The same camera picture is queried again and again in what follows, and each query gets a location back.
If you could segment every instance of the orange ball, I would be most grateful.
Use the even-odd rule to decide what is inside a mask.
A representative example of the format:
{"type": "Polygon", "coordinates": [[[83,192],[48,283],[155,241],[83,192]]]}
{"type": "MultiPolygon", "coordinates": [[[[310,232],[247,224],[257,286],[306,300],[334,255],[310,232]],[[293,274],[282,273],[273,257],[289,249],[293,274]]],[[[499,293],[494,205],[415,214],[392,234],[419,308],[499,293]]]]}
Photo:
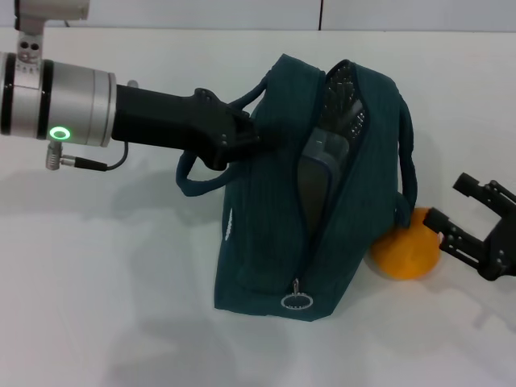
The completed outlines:
{"type": "Polygon", "coordinates": [[[429,273],[439,262],[439,236],[422,224],[427,208],[416,208],[410,228],[396,228],[371,247],[380,270],[396,280],[412,280],[429,273]]]}

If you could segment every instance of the cable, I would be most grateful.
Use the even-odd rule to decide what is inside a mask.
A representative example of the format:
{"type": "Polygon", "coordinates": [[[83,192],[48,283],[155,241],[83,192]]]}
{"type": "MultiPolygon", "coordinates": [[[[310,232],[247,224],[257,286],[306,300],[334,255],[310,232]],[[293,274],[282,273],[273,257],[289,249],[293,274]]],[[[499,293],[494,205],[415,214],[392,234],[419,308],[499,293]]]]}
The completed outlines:
{"type": "Polygon", "coordinates": [[[123,143],[123,156],[120,161],[116,164],[110,165],[106,168],[106,171],[112,171],[113,169],[117,169],[120,165],[126,162],[127,156],[129,156],[129,143],[126,141],[123,143]]]}
{"type": "Polygon", "coordinates": [[[125,142],[125,143],[123,143],[122,158],[120,159],[120,161],[118,163],[113,164],[113,165],[108,166],[106,163],[100,163],[95,160],[83,159],[82,157],[63,156],[63,158],[71,160],[72,164],[69,164],[69,165],[73,166],[75,168],[89,169],[90,171],[107,172],[107,171],[112,171],[113,169],[117,169],[120,165],[125,163],[128,155],[129,155],[129,143],[125,142]]]}

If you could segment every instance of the zipper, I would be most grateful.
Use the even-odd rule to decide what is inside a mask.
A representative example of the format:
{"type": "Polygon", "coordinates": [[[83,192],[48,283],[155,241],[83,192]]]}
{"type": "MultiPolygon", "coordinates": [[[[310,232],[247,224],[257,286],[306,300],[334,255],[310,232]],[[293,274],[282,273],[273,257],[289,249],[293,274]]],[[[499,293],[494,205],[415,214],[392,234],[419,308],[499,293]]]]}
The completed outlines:
{"type": "MultiPolygon", "coordinates": [[[[327,77],[325,80],[325,85],[333,77],[333,75],[339,70],[339,68],[343,67],[343,65],[345,63],[347,63],[347,61],[343,60],[342,62],[338,63],[333,69],[330,70],[330,72],[327,74],[327,77]]],[[[359,138],[357,139],[356,143],[354,144],[353,149],[350,147],[350,151],[347,155],[348,159],[347,159],[346,165],[344,166],[342,177],[340,178],[339,184],[335,190],[335,193],[333,194],[333,197],[330,200],[330,203],[325,203],[325,206],[323,207],[323,211],[324,211],[322,214],[323,217],[319,221],[318,230],[315,232],[315,235],[311,240],[309,240],[308,224],[306,221],[306,216],[304,215],[304,210],[302,208],[302,203],[301,203],[301,198],[300,198],[300,193],[299,193],[299,188],[298,188],[298,173],[297,173],[298,164],[297,163],[294,164],[294,171],[293,171],[294,183],[295,183],[294,184],[294,188],[295,188],[294,197],[298,204],[299,214],[302,215],[301,216],[302,227],[303,227],[303,233],[304,233],[304,237],[305,237],[305,238],[303,238],[304,247],[302,249],[303,250],[302,258],[300,259],[300,264],[299,264],[298,270],[296,271],[294,279],[293,279],[294,292],[296,290],[297,291],[299,290],[299,278],[301,278],[301,279],[303,278],[303,274],[306,271],[306,268],[308,267],[308,265],[311,263],[311,261],[315,258],[316,254],[317,254],[317,250],[323,240],[323,236],[326,232],[328,223],[331,221],[331,217],[333,215],[333,210],[337,204],[337,201],[340,198],[340,194],[346,188],[349,173],[352,170],[353,165],[355,164],[355,160],[357,158],[359,150],[362,148],[364,138],[368,134],[368,129],[369,129],[368,108],[367,108],[367,105],[366,105],[364,99],[362,98],[360,89],[358,87],[358,82],[357,82],[357,78],[356,78],[356,67],[353,64],[352,64],[352,68],[351,68],[351,73],[352,73],[352,80],[353,80],[353,85],[355,86],[355,93],[357,95],[357,99],[359,99],[362,102],[362,106],[363,106],[363,110],[364,110],[364,128],[362,129],[362,132],[359,134],[359,138]]],[[[317,121],[318,121],[318,117],[317,117],[317,120],[315,122],[313,122],[312,127],[314,127],[317,124],[317,121]]],[[[297,156],[298,156],[297,160],[301,157],[302,150],[305,147],[306,142],[310,138],[310,134],[311,134],[311,132],[308,134],[306,139],[302,142],[300,151],[297,154],[297,156]]]]}

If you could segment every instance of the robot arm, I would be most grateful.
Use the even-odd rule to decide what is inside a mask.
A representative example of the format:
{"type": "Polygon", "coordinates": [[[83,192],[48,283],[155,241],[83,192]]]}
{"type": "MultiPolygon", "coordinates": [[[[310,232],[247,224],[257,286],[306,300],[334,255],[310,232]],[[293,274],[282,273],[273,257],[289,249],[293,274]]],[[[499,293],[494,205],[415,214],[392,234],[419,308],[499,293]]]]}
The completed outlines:
{"type": "Polygon", "coordinates": [[[117,85],[113,73],[43,60],[44,24],[86,19],[89,0],[16,0],[16,53],[0,53],[0,133],[47,139],[47,167],[95,168],[62,155],[62,143],[110,139],[190,151],[206,166],[267,150],[248,114],[206,89],[182,98],[117,85]]]}
{"type": "Polygon", "coordinates": [[[463,173],[453,188],[473,197],[500,215],[501,220],[484,241],[480,241],[451,223],[448,217],[432,208],[425,226],[443,233],[439,248],[473,267],[488,281],[500,276],[516,276],[516,196],[491,181],[484,186],[463,173]]]}

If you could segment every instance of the bag handle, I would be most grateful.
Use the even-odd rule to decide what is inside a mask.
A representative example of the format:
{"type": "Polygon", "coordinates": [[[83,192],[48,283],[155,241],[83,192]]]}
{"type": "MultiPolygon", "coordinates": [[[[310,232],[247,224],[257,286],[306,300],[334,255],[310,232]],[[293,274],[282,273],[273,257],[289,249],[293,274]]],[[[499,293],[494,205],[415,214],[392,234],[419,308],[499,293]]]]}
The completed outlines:
{"type": "Polygon", "coordinates": [[[410,216],[414,211],[416,199],[418,197],[418,180],[416,169],[412,161],[412,151],[414,150],[414,128],[410,117],[409,107],[403,98],[400,107],[400,128],[399,128],[399,158],[402,170],[403,193],[398,193],[396,198],[395,222],[398,226],[408,227],[410,216]]]}
{"type": "MultiPolygon", "coordinates": [[[[229,106],[242,110],[255,101],[267,89],[268,73],[260,84],[243,97],[231,102],[229,106]]],[[[188,178],[197,157],[192,152],[183,152],[176,169],[176,184],[183,194],[188,197],[201,196],[210,191],[222,188],[237,175],[237,165],[232,164],[218,177],[208,181],[193,181],[188,178]]]]}

